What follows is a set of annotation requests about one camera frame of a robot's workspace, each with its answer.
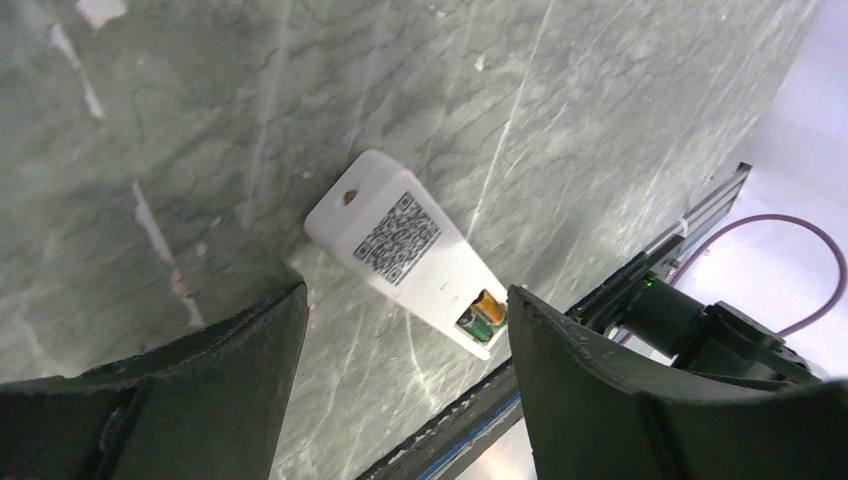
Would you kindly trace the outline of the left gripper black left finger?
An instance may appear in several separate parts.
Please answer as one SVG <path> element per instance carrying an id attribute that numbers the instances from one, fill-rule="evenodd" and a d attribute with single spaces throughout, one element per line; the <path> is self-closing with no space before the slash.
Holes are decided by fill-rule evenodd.
<path id="1" fill-rule="evenodd" d="M 267 478 L 308 317 L 297 281 L 143 354 L 3 384 L 2 477 Z"/>

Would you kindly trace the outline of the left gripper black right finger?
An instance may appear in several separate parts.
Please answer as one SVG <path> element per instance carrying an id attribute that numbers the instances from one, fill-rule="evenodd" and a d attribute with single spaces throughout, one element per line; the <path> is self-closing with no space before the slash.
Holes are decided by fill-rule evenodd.
<path id="1" fill-rule="evenodd" d="M 843 479 L 847 384 L 657 363 L 508 290 L 508 336 L 541 479 Z"/>

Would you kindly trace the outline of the gold AA battery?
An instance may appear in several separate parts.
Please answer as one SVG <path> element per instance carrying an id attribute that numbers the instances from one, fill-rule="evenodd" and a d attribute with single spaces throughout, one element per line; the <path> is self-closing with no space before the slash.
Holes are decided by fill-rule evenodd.
<path id="1" fill-rule="evenodd" d="M 471 304 L 472 309 L 494 328 L 506 324 L 506 307 L 488 290 L 482 290 Z"/>

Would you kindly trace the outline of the green AA battery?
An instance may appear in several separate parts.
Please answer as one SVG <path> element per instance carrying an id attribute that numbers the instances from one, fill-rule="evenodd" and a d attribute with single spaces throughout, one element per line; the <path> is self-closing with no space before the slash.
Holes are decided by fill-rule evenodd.
<path id="1" fill-rule="evenodd" d="M 494 335 L 491 325 L 473 309 L 466 310 L 457 320 L 457 325 L 481 344 L 488 343 Z"/>

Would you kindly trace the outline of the white remote control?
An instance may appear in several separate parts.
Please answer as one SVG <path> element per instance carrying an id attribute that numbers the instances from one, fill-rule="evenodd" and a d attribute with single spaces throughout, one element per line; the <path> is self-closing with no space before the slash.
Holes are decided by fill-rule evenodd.
<path id="1" fill-rule="evenodd" d="M 457 325 L 482 290 L 506 307 L 490 267 L 415 174 L 392 157 L 359 155 L 307 215 L 307 236 L 409 314 L 487 360 L 507 322 L 481 344 Z"/>

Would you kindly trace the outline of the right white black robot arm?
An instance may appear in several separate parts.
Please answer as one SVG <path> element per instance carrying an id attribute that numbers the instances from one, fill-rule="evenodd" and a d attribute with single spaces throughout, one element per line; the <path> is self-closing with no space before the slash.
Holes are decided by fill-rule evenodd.
<path id="1" fill-rule="evenodd" d="M 599 334 L 621 327 L 675 369 L 724 383 L 777 391 L 820 383 L 808 363 L 775 332 L 740 310 L 705 305 L 666 279 L 684 240 L 673 235 L 638 253 L 566 311 Z"/>

